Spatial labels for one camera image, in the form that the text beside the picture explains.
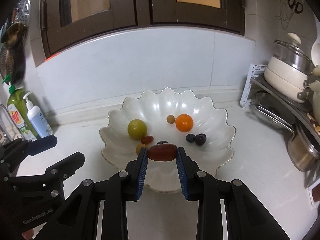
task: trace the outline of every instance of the shelf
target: shelf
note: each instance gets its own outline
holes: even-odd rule
[[[310,120],[307,117],[307,113],[312,111],[312,106],[309,101],[306,101],[303,104],[296,103],[283,94],[279,93],[273,87],[271,87],[267,81],[264,79],[263,74],[260,74],[256,78],[251,78],[252,83],[255,83],[263,90],[268,92],[270,95],[274,96],[280,103],[282,103],[286,108],[292,112],[296,118],[300,120],[300,122],[305,125],[305,127],[309,130],[312,136],[316,139],[317,143],[320,144],[320,137],[316,133],[313,125],[311,124]]]

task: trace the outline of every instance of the scissors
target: scissors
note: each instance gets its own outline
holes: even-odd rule
[[[302,12],[303,12],[303,5],[302,5],[301,3],[299,3],[299,2],[296,2],[296,0],[293,0],[292,3],[290,3],[290,0],[288,0],[288,4],[289,4],[289,7],[290,7],[291,9],[294,8],[294,12],[295,12],[295,13],[299,14],[299,13],[302,13]]]

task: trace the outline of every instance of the green plum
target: green plum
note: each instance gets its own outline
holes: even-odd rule
[[[133,140],[141,140],[146,136],[147,125],[140,119],[134,119],[128,124],[128,134]]]

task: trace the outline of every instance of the orange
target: orange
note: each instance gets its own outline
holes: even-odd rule
[[[189,132],[193,127],[192,117],[188,114],[181,114],[176,118],[176,127],[180,132]]]

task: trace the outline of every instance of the brown wooden frame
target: brown wooden frame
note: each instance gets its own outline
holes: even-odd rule
[[[110,0],[110,9],[61,26],[60,0],[45,0],[41,23],[46,57],[71,44],[111,30],[137,25],[134,0]]]
[[[177,0],[149,1],[152,24],[204,25],[244,35],[244,0],[220,0],[221,8]]]

